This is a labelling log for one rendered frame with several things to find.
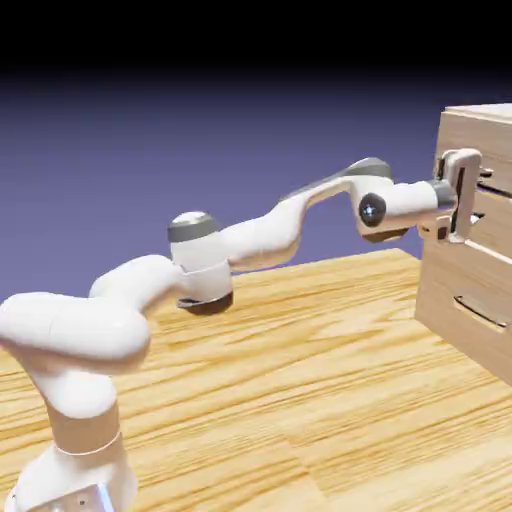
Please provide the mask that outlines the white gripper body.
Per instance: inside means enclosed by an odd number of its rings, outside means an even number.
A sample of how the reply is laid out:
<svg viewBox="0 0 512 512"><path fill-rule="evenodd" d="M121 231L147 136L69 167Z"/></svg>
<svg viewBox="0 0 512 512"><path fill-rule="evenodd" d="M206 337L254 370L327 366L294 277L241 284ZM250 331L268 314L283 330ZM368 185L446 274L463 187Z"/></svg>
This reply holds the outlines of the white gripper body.
<svg viewBox="0 0 512 512"><path fill-rule="evenodd" d="M449 241L452 243L463 243L469 238L481 161L482 154L472 148L447 150L442 155L444 179L457 198L450 224Z"/></svg>

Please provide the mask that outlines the light wood drawer front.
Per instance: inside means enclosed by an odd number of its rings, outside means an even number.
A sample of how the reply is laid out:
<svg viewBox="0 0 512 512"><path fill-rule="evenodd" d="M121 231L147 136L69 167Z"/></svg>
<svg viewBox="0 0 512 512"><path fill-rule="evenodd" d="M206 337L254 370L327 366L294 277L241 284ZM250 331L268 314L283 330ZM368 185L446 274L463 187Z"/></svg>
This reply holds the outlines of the light wood drawer front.
<svg viewBox="0 0 512 512"><path fill-rule="evenodd" d="M471 240L426 243L415 311L429 330L512 386L512 328L499 330L459 309L454 295L512 317L512 258Z"/></svg>
<svg viewBox="0 0 512 512"><path fill-rule="evenodd" d="M449 149L474 148L493 180L512 191L512 104L448 108L440 117L437 160ZM474 210L485 217L472 226L471 239L512 258L512 199L477 190Z"/></svg>

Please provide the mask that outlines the light wood cabinet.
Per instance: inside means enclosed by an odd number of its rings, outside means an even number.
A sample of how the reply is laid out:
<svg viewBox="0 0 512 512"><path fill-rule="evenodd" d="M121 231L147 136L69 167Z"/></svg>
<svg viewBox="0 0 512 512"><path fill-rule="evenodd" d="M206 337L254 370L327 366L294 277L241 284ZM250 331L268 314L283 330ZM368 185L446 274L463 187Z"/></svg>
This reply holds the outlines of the light wood cabinet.
<svg viewBox="0 0 512 512"><path fill-rule="evenodd" d="M512 103L448 107L437 151L469 147L484 174L464 243L423 248L416 318L512 386Z"/></svg>

